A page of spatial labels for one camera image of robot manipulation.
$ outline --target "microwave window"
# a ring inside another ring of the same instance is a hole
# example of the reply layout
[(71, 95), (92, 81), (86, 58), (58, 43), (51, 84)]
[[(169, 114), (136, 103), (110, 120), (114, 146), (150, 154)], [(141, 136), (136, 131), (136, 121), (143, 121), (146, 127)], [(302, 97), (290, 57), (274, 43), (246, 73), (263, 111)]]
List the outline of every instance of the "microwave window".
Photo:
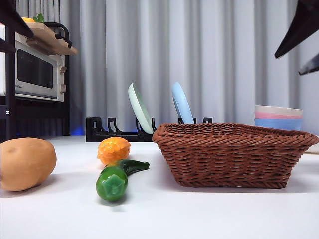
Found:
[(18, 49), (17, 78), (19, 81), (53, 88), (53, 66), (36, 56)]

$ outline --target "basket rim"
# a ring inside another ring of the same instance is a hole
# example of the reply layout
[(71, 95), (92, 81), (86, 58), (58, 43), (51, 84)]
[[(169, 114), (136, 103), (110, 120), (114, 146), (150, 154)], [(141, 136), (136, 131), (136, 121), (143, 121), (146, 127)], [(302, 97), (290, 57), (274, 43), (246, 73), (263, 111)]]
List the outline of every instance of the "basket rim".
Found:
[(311, 139), (310, 144), (315, 144), (319, 142), (319, 138), (315, 135), (309, 133), (309, 132), (303, 132), (303, 131), (296, 131), (296, 130), (283, 130), (283, 129), (273, 129), (273, 128), (265, 128), (265, 127), (259, 127), (259, 126), (252, 126), (252, 125), (246, 125), (246, 124), (239, 124), (239, 123), (213, 123), (210, 125), (222, 125), (222, 126), (231, 126), (231, 127), (241, 127), (246, 128), (250, 130), (256, 130), (261, 133), (261, 135), (210, 135), (209, 137), (204, 135), (191, 135), (191, 136), (184, 136), (184, 137), (175, 137), (174, 133), (169, 133), (166, 131), (169, 127), (174, 126), (181, 126), (186, 125), (187, 127), (199, 127), (207, 124), (177, 124), (177, 123), (164, 123), (161, 124), (157, 130), (154, 132), (152, 140), (154, 142), (161, 141), (163, 139), (165, 140), (175, 140), (175, 139), (185, 139), (185, 140), (192, 140), (192, 139)]

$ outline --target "wicker basket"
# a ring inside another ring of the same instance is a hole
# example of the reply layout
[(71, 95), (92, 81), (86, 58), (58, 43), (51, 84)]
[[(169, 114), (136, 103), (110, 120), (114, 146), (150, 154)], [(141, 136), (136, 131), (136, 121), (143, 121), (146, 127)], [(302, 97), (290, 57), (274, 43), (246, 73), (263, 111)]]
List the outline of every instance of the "wicker basket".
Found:
[(234, 123), (162, 124), (158, 144), (186, 187), (284, 188), (301, 155), (319, 139), (306, 132)]

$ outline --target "black dish rack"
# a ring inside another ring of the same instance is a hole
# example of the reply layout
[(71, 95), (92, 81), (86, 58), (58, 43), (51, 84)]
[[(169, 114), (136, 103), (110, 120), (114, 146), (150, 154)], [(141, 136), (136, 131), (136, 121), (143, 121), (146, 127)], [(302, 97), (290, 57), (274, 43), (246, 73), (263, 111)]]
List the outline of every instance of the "black dish rack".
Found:
[[(184, 124), (181, 118), (178, 118), (179, 124)], [(203, 123), (213, 123), (213, 118), (204, 117)], [(152, 134), (146, 133), (138, 119), (136, 119), (137, 132), (122, 132), (116, 125), (115, 117), (108, 117), (107, 119), (108, 131), (102, 126), (101, 117), (87, 117), (86, 118), (86, 142), (101, 142), (111, 137), (121, 137), (126, 139), (128, 142), (152, 142)], [(152, 118), (152, 129), (156, 131), (155, 118)]]

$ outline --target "microwave knob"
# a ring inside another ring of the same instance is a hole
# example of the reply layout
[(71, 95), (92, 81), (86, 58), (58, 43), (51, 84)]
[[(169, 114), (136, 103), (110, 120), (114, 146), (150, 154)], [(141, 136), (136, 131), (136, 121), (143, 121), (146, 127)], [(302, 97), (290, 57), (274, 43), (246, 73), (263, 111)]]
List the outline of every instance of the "microwave knob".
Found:
[(66, 72), (67, 67), (66, 66), (61, 66), (60, 68), (60, 73), (64, 74)]
[(60, 84), (60, 92), (65, 93), (66, 92), (66, 84)]

